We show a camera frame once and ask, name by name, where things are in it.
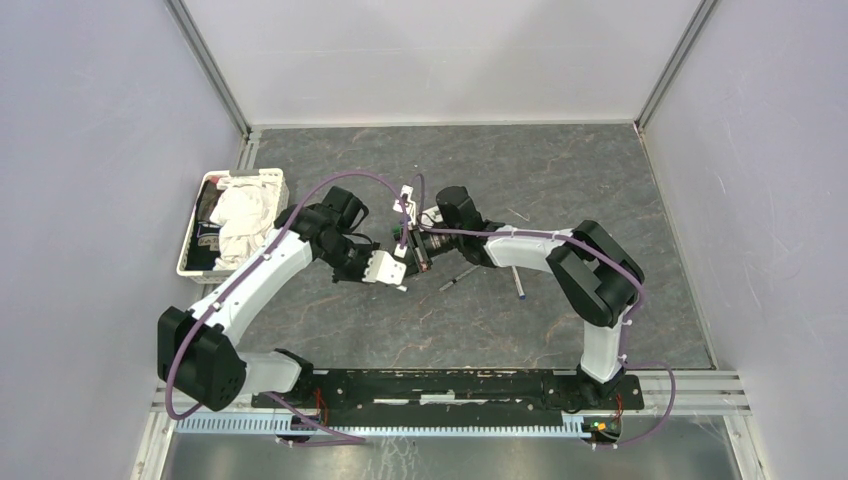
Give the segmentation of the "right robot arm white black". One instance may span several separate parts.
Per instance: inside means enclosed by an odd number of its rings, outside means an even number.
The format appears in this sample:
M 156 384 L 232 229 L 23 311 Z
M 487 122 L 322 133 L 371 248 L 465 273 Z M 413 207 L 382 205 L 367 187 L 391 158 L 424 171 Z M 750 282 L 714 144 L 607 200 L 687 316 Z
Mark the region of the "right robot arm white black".
M 413 191 L 404 186 L 393 205 L 401 215 L 396 233 L 408 245 L 408 273 L 423 273 L 435 257 L 457 251 L 478 267 L 551 274 L 584 322 L 578 396 L 591 408 L 612 401 L 625 373 L 622 327 L 645 293 L 645 276 L 635 260 L 592 220 L 573 229 L 519 229 L 484 219 L 462 186 L 441 190 L 435 207 L 424 212 L 411 200 Z

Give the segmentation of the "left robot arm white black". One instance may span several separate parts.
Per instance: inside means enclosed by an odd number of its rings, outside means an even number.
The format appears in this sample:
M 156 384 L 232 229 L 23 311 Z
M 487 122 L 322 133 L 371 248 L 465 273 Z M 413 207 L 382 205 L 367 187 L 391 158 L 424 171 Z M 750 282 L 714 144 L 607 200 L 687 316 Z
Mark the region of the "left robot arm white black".
M 335 279 L 364 280 L 377 247 L 356 244 L 350 236 L 368 213 L 358 197 L 337 186 L 319 203 L 301 210 L 289 207 L 266 246 L 217 291 L 186 310 L 169 307 L 161 314 L 156 367 L 172 418 L 189 415 L 175 410 L 175 392 L 212 411 L 224 409 L 242 394 L 274 392 L 295 408 L 312 399 L 314 381 L 302 373 L 309 362 L 282 349 L 242 353 L 238 345 L 271 298 L 314 260 L 330 265 Z

